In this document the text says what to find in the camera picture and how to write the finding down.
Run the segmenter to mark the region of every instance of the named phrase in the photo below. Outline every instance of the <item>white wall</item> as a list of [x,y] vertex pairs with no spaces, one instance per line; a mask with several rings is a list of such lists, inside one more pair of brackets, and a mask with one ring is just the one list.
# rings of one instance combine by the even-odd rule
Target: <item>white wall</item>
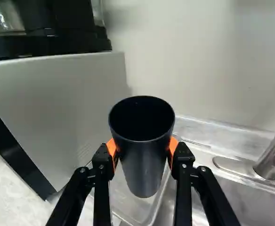
[[134,94],[275,130],[275,0],[105,0]]

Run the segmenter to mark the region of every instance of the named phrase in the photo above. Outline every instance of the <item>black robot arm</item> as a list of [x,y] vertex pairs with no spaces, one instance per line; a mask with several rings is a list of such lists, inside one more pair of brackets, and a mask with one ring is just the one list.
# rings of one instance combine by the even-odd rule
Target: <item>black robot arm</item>
[[[109,181],[118,161],[114,141],[102,144],[92,159],[93,169],[76,169],[46,226],[76,226],[91,189],[95,188],[93,226],[111,226]],[[174,226],[192,225],[191,186],[198,192],[210,226],[240,226],[211,170],[193,168],[195,157],[184,142],[172,137],[168,162],[177,181]]]

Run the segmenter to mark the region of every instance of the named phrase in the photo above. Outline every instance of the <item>black appliance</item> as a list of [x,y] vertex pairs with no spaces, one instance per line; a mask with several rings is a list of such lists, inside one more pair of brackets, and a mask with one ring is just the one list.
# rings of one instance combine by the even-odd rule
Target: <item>black appliance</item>
[[0,60],[109,50],[91,0],[0,0]]

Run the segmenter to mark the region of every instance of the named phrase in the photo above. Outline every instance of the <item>coffee maker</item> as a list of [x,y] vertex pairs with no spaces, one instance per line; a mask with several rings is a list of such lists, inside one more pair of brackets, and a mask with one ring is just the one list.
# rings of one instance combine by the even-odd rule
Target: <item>coffee maker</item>
[[110,137],[130,96],[101,0],[0,0],[0,156],[46,199]]
[[0,0],[0,60],[110,51],[101,16],[101,0]]

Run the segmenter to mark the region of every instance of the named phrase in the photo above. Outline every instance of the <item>cup rim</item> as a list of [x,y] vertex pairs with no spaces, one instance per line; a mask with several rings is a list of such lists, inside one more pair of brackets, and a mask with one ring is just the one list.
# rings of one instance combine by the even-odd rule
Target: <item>cup rim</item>
[[[173,120],[173,122],[172,122],[170,128],[169,128],[167,131],[165,131],[162,135],[160,135],[159,137],[156,137],[156,138],[153,138],[153,139],[150,139],[150,140],[132,140],[132,139],[128,139],[128,138],[125,138],[125,137],[121,136],[119,133],[117,133],[117,132],[112,128],[111,123],[110,123],[110,118],[111,118],[111,112],[112,112],[112,110],[114,109],[114,107],[115,107],[117,104],[119,104],[120,102],[122,102],[122,101],[126,101],[126,100],[128,100],[128,99],[137,98],[137,97],[146,97],[146,98],[149,98],[149,97],[150,97],[150,98],[155,98],[155,99],[157,99],[157,100],[160,100],[160,101],[165,102],[165,103],[170,107],[170,109],[171,109],[171,111],[172,111],[172,120]],[[109,114],[108,114],[108,124],[109,124],[110,130],[111,130],[115,135],[117,135],[118,137],[120,137],[120,138],[123,139],[123,140],[126,140],[126,141],[128,141],[128,142],[132,142],[132,143],[145,143],[145,142],[151,142],[151,141],[155,141],[155,140],[161,139],[161,138],[164,137],[166,134],[168,134],[168,133],[170,132],[170,130],[173,130],[173,127],[174,127],[174,124],[175,124],[175,112],[174,112],[172,106],[171,106],[167,101],[165,101],[165,100],[163,100],[163,99],[161,99],[161,98],[153,97],[153,96],[147,96],[147,95],[132,96],[132,97],[127,97],[127,98],[124,98],[124,99],[120,100],[118,103],[116,103],[116,104],[111,108],[111,110],[110,110],[110,112],[109,112]]]

